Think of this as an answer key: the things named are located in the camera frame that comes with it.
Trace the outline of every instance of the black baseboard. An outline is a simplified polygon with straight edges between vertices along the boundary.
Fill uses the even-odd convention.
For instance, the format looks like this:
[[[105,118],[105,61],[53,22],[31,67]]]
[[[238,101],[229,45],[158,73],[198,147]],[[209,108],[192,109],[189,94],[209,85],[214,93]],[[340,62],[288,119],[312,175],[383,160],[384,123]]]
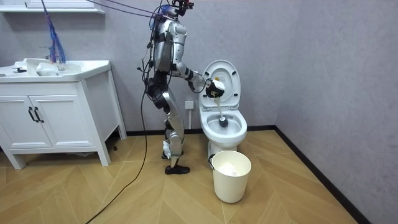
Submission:
[[[275,130],[275,125],[262,125],[262,126],[249,126],[248,131],[265,131],[265,130]],[[186,129],[185,134],[202,134],[202,128],[196,129]],[[150,135],[162,135],[164,130],[148,130],[148,131],[128,131],[127,136],[150,136]],[[119,132],[115,131],[110,137],[119,137]]]
[[[277,127],[275,131],[291,148],[298,158],[311,170],[318,180],[329,190],[329,192],[339,201],[347,212],[360,224],[371,224],[371,222],[355,207],[354,204],[344,196],[343,193],[304,155],[302,151]]]
[[[248,131],[267,131],[275,130],[276,125],[260,125],[260,126],[248,126]]]

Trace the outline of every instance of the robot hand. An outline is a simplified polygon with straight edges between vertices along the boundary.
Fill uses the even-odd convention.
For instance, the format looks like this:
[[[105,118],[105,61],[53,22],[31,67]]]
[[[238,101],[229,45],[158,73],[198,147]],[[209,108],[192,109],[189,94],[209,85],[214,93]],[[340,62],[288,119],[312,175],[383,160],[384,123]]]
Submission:
[[[206,94],[210,98],[218,98],[222,97],[225,92],[224,83],[218,80],[209,80],[206,85]]]

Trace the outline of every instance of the toilet seat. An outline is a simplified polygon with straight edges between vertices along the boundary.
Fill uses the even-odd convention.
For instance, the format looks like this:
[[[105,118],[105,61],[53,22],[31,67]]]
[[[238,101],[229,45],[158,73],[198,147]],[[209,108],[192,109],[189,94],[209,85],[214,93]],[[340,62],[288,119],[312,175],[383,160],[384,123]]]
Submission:
[[[237,109],[239,107],[239,100],[241,97],[241,82],[238,71],[235,66],[226,60],[215,60],[206,67],[203,72],[205,79],[218,80],[224,83],[225,92],[220,98],[220,107],[225,109]],[[217,104],[214,99],[207,97],[206,94],[199,97],[201,109],[206,111],[217,110]]]

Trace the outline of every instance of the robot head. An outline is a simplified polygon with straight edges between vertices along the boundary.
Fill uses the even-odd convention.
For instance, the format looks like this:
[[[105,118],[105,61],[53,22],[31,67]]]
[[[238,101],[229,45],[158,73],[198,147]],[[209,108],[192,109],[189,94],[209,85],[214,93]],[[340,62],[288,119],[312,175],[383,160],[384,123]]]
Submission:
[[[178,8],[175,10],[178,15],[184,16],[187,9],[192,9],[195,4],[189,0],[173,0],[172,5]]]

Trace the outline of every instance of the sink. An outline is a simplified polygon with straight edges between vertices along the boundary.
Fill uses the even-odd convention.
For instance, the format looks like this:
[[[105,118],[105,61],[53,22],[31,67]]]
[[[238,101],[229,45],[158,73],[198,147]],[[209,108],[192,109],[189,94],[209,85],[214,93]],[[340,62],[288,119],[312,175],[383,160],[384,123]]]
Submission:
[[[77,82],[110,69],[109,60],[67,61],[65,65],[56,65],[46,59],[25,58],[12,66],[0,67],[0,83]]]

